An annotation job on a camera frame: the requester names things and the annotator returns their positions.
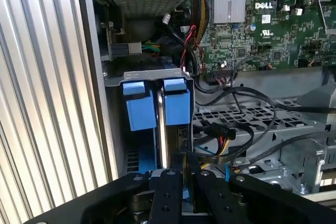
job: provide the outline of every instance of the ribbed metal panel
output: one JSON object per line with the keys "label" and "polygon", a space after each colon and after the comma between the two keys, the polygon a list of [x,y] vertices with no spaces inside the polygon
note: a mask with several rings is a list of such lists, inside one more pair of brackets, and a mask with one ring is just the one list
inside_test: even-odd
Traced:
{"label": "ribbed metal panel", "polygon": [[0,223],[108,181],[85,45],[78,0],[0,0]]}
{"label": "ribbed metal panel", "polygon": [[114,0],[128,18],[158,17],[171,12],[184,0]]}

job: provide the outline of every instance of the motherboard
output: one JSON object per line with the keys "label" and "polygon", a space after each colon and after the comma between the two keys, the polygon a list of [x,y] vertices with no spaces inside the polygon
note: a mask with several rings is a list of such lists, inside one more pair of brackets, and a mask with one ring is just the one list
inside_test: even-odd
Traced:
{"label": "motherboard", "polygon": [[[201,47],[206,72],[259,56],[273,69],[336,63],[335,0],[208,0],[211,17]],[[262,70],[260,60],[244,71]]]}

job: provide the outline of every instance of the dell logo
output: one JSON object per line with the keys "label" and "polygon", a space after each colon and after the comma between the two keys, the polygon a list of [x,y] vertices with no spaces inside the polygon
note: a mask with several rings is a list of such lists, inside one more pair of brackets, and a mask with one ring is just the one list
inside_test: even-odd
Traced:
{"label": "dell logo", "polygon": [[256,10],[258,9],[273,9],[272,3],[256,3]]}

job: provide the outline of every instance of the green circuit board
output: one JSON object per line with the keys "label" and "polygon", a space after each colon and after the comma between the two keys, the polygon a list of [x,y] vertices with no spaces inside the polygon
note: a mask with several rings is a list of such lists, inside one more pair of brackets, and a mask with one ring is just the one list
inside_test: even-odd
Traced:
{"label": "green circuit board", "polygon": [[[320,65],[332,65],[336,59],[323,56],[336,55],[336,35],[326,35],[318,5],[304,5],[303,14],[285,12],[277,8],[289,5],[293,9],[297,0],[246,0],[245,22],[214,24],[212,18],[202,39],[206,72],[228,69],[250,55],[267,59],[273,69],[308,67],[319,60]],[[213,0],[208,0],[213,10]],[[269,3],[272,9],[256,9],[256,3]],[[328,29],[336,28],[336,4],[322,6]],[[254,60],[244,65],[244,71],[260,70],[263,63]]]}

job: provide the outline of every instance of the green wires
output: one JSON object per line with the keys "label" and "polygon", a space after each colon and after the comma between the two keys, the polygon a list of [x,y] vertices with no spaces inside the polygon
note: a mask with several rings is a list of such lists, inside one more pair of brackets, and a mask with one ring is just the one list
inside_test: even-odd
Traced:
{"label": "green wires", "polygon": [[148,40],[147,42],[142,44],[142,50],[150,50],[150,51],[153,51],[153,52],[160,52],[160,45],[155,44],[155,43],[151,43],[151,41]]}

